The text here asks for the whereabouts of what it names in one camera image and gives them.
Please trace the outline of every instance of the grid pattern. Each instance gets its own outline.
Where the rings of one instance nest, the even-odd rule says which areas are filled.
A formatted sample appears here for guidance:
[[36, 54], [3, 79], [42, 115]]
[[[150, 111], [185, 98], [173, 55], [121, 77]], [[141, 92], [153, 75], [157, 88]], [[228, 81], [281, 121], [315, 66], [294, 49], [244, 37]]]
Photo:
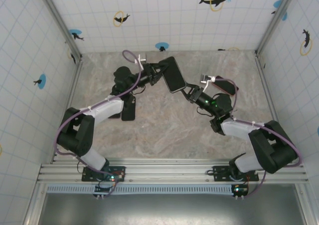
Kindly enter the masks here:
[[[256, 49], [278, 0], [225, 1], [216, 12], [200, 0], [53, 1], [68, 28], [82, 31], [84, 41], [76, 39], [76, 43], [87, 53], [152, 51], [158, 42], [167, 42], [172, 51]], [[130, 17], [115, 27], [119, 10]]]
[[[292, 0], [287, 12], [266, 46], [265, 74], [279, 120], [305, 159], [319, 206], [319, 0]], [[301, 56], [304, 29], [313, 47]]]
[[75, 65], [42, 0], [0, 0], [0, 18], [0, 224], [13, 225], [52, 156]]

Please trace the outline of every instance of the gray floor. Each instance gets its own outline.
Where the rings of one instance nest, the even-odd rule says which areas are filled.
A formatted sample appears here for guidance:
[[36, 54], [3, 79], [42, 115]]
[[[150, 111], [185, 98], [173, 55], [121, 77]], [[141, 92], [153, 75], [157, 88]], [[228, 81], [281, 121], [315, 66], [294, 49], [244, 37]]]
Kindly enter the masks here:
[[[234, 115], [245, 120], [267, 122], [271, 114], [252, 51], [147, 52], [148, 62], [174, 56], [189, 83], [199, 84], [202, 73], [233, 79], [239, 87]], [[109, 95], [114, 85], [113, 72], [127, 66], [133, 73], [136, 65], [121, 53], [92, 53], [83, 58], [83, 67], [72, 106], [82, 108]], [[210, 86], [207, 94], [218, 89]], [[137, 95], [136, 119], [133, 122], [108, 120], [95, 130], [93, 146], [105, 157], [117, 158], [233, 158], [251, 151], [250, 143], [215, 134], [209, 117], [196, 113], [196, 105], [182, 93], [169, 93], [163, 79], [147, 86]]]
[[248, 199], [223, 195], [48, 194], [43, 225], [303, 225], [292, 185], [264, 185]]

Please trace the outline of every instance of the phone screen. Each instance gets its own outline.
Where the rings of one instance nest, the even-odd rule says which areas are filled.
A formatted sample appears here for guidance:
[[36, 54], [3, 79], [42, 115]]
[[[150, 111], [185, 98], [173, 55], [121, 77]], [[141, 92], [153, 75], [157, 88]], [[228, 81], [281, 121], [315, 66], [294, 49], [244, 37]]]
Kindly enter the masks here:
[[[216, 76], [216, 79], [223, 79], [223, 77]], [[229, 81], [215, 81], [212, 84], [220, 88], [222, 91], [224, 91], [227, 94], [235, 95], [235, 86]]]
[[175, 93], [186, 88], [186, 82], [174, 57], [168, 57], [161, 60], [159, 63], [168, 64], [168, 68], [163, 72], [163, 77], [171, 93]]

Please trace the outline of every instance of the black mount plate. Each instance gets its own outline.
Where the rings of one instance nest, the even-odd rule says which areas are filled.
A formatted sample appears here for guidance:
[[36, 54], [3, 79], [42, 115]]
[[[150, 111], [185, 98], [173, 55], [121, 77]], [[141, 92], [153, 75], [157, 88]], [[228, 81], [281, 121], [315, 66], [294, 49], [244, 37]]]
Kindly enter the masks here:
[[[213, 166], [213, 172], [216, 173], [214, 174], [215, 182], [234, 182], [229, 178], [229, 166]], [[249, 181], [259, 181], [258, 174], [255, 174], [255, 171], [250, 171], [246, 175], [249, 176]]]
[[[114, 174], [115, 177], [118, 174], [122, 174], [122, 177], [118, 178], [118, 182], [124, 182], [125, 168], [126, 167], [124, 166], [109, 166], [108, 173]], [[102, 180], [104, 182], [112, 182], [111, 178], [109, 176], [106, 176], [105, 174], [94, 172], [87, 167], [83, 169], [83, 173], [82, 173], [83, 182], [99, 182]]]

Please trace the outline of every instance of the gray stone surface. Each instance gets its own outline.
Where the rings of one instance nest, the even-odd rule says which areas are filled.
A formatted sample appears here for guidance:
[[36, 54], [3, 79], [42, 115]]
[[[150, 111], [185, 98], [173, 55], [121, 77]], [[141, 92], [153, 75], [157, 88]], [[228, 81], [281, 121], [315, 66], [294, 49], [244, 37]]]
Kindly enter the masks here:
[[[235, 117], [271, 120], [252, 51], [147, 52], [148, 62], [153, 63], [168, 56], [176, 58], [188, 83], [199, 84], [202, 73], [233, 79], [239, 87]], [[114, 85], [113, 72], [120, 66], [138, 72], [121, 53], [84, 55], [72, 106], [82, 108], [107, 97]], [[213, 86], [206, 91], [210, 96], [219, 92]], [[186, 101], [181, 92], [171, 94], [163, 79], [153, 87], [148, 85], [136, 98], [135, 121], [109, 119], [96, 127], [93, 147], [103, 156], [229, 159], [252, 151], [247, 141], [215, 134], [211, 118], [197, 114], [197, 106]]]

